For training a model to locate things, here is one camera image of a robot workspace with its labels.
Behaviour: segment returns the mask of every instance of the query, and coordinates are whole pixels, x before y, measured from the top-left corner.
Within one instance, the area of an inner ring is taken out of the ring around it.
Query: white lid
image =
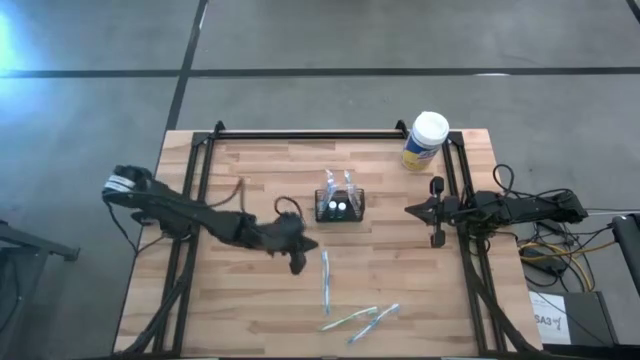
[[[424,145],[440,145],[449,135],[449,122],[438,113],[423,111],[414,121],[411,135]]]

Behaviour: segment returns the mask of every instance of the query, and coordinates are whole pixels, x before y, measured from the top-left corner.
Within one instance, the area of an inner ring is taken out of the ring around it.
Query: cable
[[[125,239],[127,239],[127,242],[129,243],[129,245],[131,245],[131,248],[133,249],[133,253],[137,254],[138,253],[138,249],[136,248],[136,246],[133,244],[133,242],[131,241],[131,239],[129,239],[129,235],[127,235],[127,232],[124,230],[124,228],[122,227],[122,225],[120,225],[120,222],[118,221],[118,219],[116,218],[116,215],[113,213],[113,207],[111,206],[111,204],[109,204],[107,201],[104,202],[105,205],[107,205],[107,209],[109,209],[109,215],[111,216],[111,220],[113,221],[114,224],[116,224],[116,226],[118,227],[118,229],[120,229],[120,232],[122,233],[122,235],[124,236]]]
[[[542,260],[542,259],[546,259],[546,258],[550,258],[550,257],[556,257],[556,256],[567,256],[567,255],[573,255],[573,254],[584,254],[584,253],[588,253],[588,252],[604,249],[607,246],[611,246],[611,245],[613,245],[615,243],[616,243],[615,241],[611,241],[611,242],[608,242],[608,243],[600,245],[600,246],[592,247],[590,249],[575,250],[575,251],[571,251],[571,252],[565,251],[563,253],[541,255],[541,256],[534,256],[534,257],[523,257],[523,258],[526,259],[526,260],[529,260],[529,261],[538,261],[538,260]]]
[[[224,200],[218,201],[217,203],[207,204],[206,207],[213,209],[215,207],[224,205],[229,201],[233,200],[233,198],[236,197],[238,193],[240,193],[240,210],[243,213],[246,213],[246,211],[244,210],[244,192],[245,192],[244,178],[240,177],[240,179],[238,180],[238,183],[236,184],[236,187],[231,192],[231,195],[229,195]]]
[[[565,292],[571,292],[569,291],[569,289],[567,288],[567,285],[564,283],[564,280],[562,278],[562,276],[558,277],[560,279],[560,285],[562,285],[562,288],[564,289]]]
[[[505,168],[510,175],[509,178],[509,184],[505,187],[499,180],[498,180],[498,169],[500,168]],[[507,164],[498,164],[493,168],[492,171],[492,175],[493,175],[493,181],[496,182],[496,184],[502,189],[504,190],[504,197],[507,197],[509,194],[514,194],[516,195],[517,198],[521,198],[521,197],[526,197],[526,198],[535,198],[538,199],[540,201],[544,201],[546,203],[550,203],[550,204],[556,204],[558,205],[559,203],[562,203],[564,200],[549,200],[549,199],[545,199],[542,197],[542,195],[548,195],[548,194],[552,194],[554,192],[569,192],[569,193],[573,193],[573,191],[571,191],[570,189],[566,189],[566,188],[558,188],[558,189],[552,189],[552,190],[547,190],[547,191],[543,191],[541,193],[538,194],[529,194],[526,192],[522,192],[522,191],[516,191],[513,190],[513,183],[515,182],[515,172],[513,171],[513,169],[511,168],[511,166],[507,165]]]
[[[530,243],[530,244],[526,244],[526,245],[521,246],[520,249],[524,249],[524,248],[527,248],[527,247],[535,247],[535,246],[546,247],[546,248],[551,249],[552,251],[555,251],[556,253],[564,252],[564,250],[560,249],[559,247],[557,247],[555,245],[551,245],[551,244]],[[530,260],[531,259],[531,258],[524,257],[524,256],[521,256],[520,258],[521,259],[525,259],[525,260]],[[586,287],[587,291],[591,291],[593,289],[593,286],[591,285],[591,281],[589,280],[589,277],[587,276],[586,272],[584,271],[584,268],[582,267],[582,265],[580,265],[580,263],[577,262],[575,259],[573,259],[571,256],[569,256],[569,261],[570,261],[570,263],[573,263],[578,267],[578,270],[582,274],[582,279],[584,279],[585,283],[587,284],[587,287]],[[567,264],[567,267],[565,268],[565,270],[567,268],[573,270],[569,264]],[[578,277],[578,279],[580,279],[580,276],[577,273],[575,273],[575,275]]]
[[[282,215],[280,210],[278,210],[278,203],[280,203],[280,201],[282,201],[282,200],[286,200],[286,201],[292,203],[293,206],[296,207],[296,210],[298,210],[298,215],[300,216],[300,218],[304,219],[304,217],[302,216],[302,208],[300,208],[300,204],[298,204],[297,201],[293,200],[292,198],[290,198],[288,196],[278,196],[278,198],[276,198],[276,200],[273,202],[273,209],[276,211],[276,214]]]
[[[576,234],[572,233],[571,231],[569,231],[569,229],[567,228],[567,226],[565,224],[562,224],[564,227],[564,232],[566,236],[570,236],[571,238],[573,238],[573,241],[575,241],[575,243],[577,243],[578,245],[582,245],[580,243],[580,236],[576,236]],[[587,269],[589,270],[589,274],[591,275],[591,289],[589,289],[589,291],[593,291],[596,288],[596,276],[593,273],[593,269],[591,268],[591,263],[589,262],[589,258],[587,257],[587,254],[582,254],[582,257],[584,258],[584,262],[585,264],[587,264]]]
[[[157,238],[157,239],[153,240],[152,242],[150,242],[150,243],[148,243],[148,244],[144,245],[143,247],[141,247],[140,249],[138,249],[138,251],[136,251],[136,256],[137,256],[137,255],[140,255],[140,253],[141,253],[141,252],[143,252],[143,251],[144,251],[146,248],[148,248],[149,246],[151,246],[151,245],[153,245],[153,244],[157,243],[158,241],[160,241],[160,240],[162,240],[162,239],[165,239],[165,238],[166,238],[166,236],[162,235],[162,236],[160,236],[159,238]]]
[[[546,301],[549,305],[553,306],[554,308],[556,308],[556,310],[560,311],[561,313],[563,313],[564,315],[567,316],[567,319],[573,321],[574,324],[576,324],[579,328],[581,328],[582,330],[584,330],[584,332],[586,332],[587,334],[589,334],[591,337],[593,337],[594,339],[598,340],[602,345],[604,346],[609,346],[609,344],[605,343],[604,341],[602,341],[602,339],[600,339],[599,337],[595,336],[591,331],[587,330],[586,327],[584,327],[582,324],[580,324],[580,322],[576,319],[573,318],[573,316],[569,315],[567,312],[565,312],[564,310],[560,309],[559,307],[557,307],[554,303],[552,303],[551,301],[549,301],[547,298],[545,298],[544,296],[542,296],[542,294],[540,294],[539,292],[532,290],[534,293],[538,294],[538,296],[540,296],[544,301]]]
[[[582,278],[580,277],[580,275],[578,275],[578,272],[572,266],[570,266],[571,261],[566,261],[563,258],[560,258],[560,259],[562,260],[562,262],[565,263],[565,272],[567,270],[571,271],[571,273],[573,273],[576,279],[578,279],[578,284],[580,284],[580,292],[585,292],[584,282],[582,281]],[[567,286],[564,284],[564,275],[560,277],[560,280],[562,280],[560,283],[562,284],[562,287],[565,289],[565,291],[570,292],[569,290],[567,290]]]
[[[473,242],[476,244],[476,248],[478,248],[478,241],[477,241],[476,238],[473,239]],[[485,254],[488,254],[489,250],[491,250],[491,241],[489,241],[488,238],[484,238],[484,242],[487,244],[487,248],[485,250]],[[471,253],[471,255],[478,256],[478,254],[476,254],[473,251],[471,251],[471,248],[469,248],[469,252]]]
[[[605,231],[605,230],[607,230],[607,229],[610,229],[610,228],[611,228],[611,227],[610,227],[609,225],[607,225],[606,227],[604,227],[604,228],[602,228],[602,229],[600,229],[600,230],[596,230],[596,231],[594,231],[594,232],[590,233],[590,234],[593,234],[593,235],[592,235],[592,236],[589,238],[589,240],[587,240],[584,244],[580,245],[580,246],[578,247],[578,249],[577,249],[577,250],[570,251],[570,252],[569,252],[569,251],[564,251],[564,252],[562,252],[562,253],[549,254],[549,255],[542,255],[542,256],[527,257],[526,259],[527,259],[527,260],[529,260],[529,261],[537,261],[537,260],[542,260],[542,259],[546,259],[546,258],[554,257],[554,256],[566,256],[566,255],[573,255],[573,254],[584,254],[584,253],[588,253],[588,252],[592,252],[592,251],[596,251],[596,250],[604,249],[604,248],[606,248],[607,246],[611,246],[611,245],[615,244],[616,242],[615,242],[615,241],[611,241],[611,242],[608,242],[608,243],[606,243],[606,244],[599,245],[599,246],[596,246],[596,247],[593,247],[593,248],[590,248],[590,249],[583,249],[583,248],[584,248],[584,247],[585,247],[589,242],[591,242],[591,240],[595,239],[595,237],[596,237],[596,236],[598,236],[598,234],[600,234],[600,233],[602,233],[603,231]]]
[[[22,295],[20,295],[20,281],[18,280],[18,266],[16,265],[16,260],[14,258],[10,258],[10,261],[11,261],[11,264],[13,265],[13,280],[16,285],[16,301],[13,304],[13,308],[11,308],[11,312],[9,312],[9,315],[2,323],[2,326],[0,326],[0,334],[2,334],[2,332],[7,327],[7,325],[9,325],[9,321],[13,317],[13,314],[16,312],[16,309],[18,308],[18,304],[22,299]]]

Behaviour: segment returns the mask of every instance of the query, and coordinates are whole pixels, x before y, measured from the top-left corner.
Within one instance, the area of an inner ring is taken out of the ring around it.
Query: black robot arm
[[[305,252],[318,243],[304,236],[302,218],[284,212],[271,224],[257,224],[255,215],[240,211],[216,211],[191,200],[166,184],[153,179],[151,172],[136,166],[118,165],[102,190],[107,204],[140,209],[131,217],[142,225],[157,220],[164,234],[182,239],[199,224],[221,242],[273,255],[289,254],[291,273],[299,274],[306,264]]]
[[[431,238],[433,247],[444,245],[442,222],[455,226],[465,224],[469,234],[487,237],[498,228],[513,224],[553,220],[578,223],[588,216],[577,196],[570,190],[561,190],[549,196],[507,197],[492,191],[478,191],[461,202],[457,196],[446,196],[444,179],[431,180],[431,197],[422,204],[412,205],[405,211],[435,227]]]

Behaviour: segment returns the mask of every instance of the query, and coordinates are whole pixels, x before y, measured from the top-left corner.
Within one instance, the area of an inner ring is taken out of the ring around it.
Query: gray floor
[[[0,0],[0,70],[178,69],[196,6]],[[640,24],[624,0],[212,0],[193,67],[367,66],[640,66]],[[21,359],[109,353],[133,257],[99,193],[115,164],[155,167],[176,81],[0,79],[0,218],[82,247],[49,262]],[[517,189],[639,207],[639,93],[630,75],[191,79],[177,127],[388,128],[429,109],[489,128]],[[590,259],[618,336],[640,344],[619,249]]]

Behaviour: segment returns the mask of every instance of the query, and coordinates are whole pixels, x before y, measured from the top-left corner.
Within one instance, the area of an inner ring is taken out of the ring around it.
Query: wooden table
[[[157,169],[157,178],[179,192],[192,133],[167,133]],[[498,191],[491,176],[496,161],[488,131],[463,130],[463,134],[476,190]],[[454,229],[446,229],[444,247],[432,249],[431,229],[403,211],[426,200],[434,175],[445,177],[442,154],[425,171],[409,172],[400,162],[402,145],[400,140],[216,141],[207,202],[226,197],[237,176],[246,179],[246,208],[259,222],[276,218],[276,197],[296,199],[303,207],[307,236],[329,253],[331,315],[323,312],[320,249],[308,252],[306,268],[293,276],[288,257],[272,259],[263,252],[226,246],[203,230],[183,356],[476,355]],[[314,221],[313,194],[326,179],[324,169],[334,170],[339,181],[342,170],[350,170],[366,191],[362,223]],[[198,179],[196,172],[194,189]],[[235,199],[225,207],[237,206]],[[158,228],[147,228],[141,242],[158,236]],[[489,259],[498,302],[528,341],[541,347],[515,242],[509,236],[491,241]],[[129,345],[157,310],[170,247],[170,241],[158,243],[137,259],[115,350]],[[355,344],[347,345],[346,340],[367,324],[366,318],[326,333],[317,331],[356,310],[392,303],[399,303],[400,311]],[[486,309],[483,314],[494,348]],[[172,333],[170,325],[167,334]]]

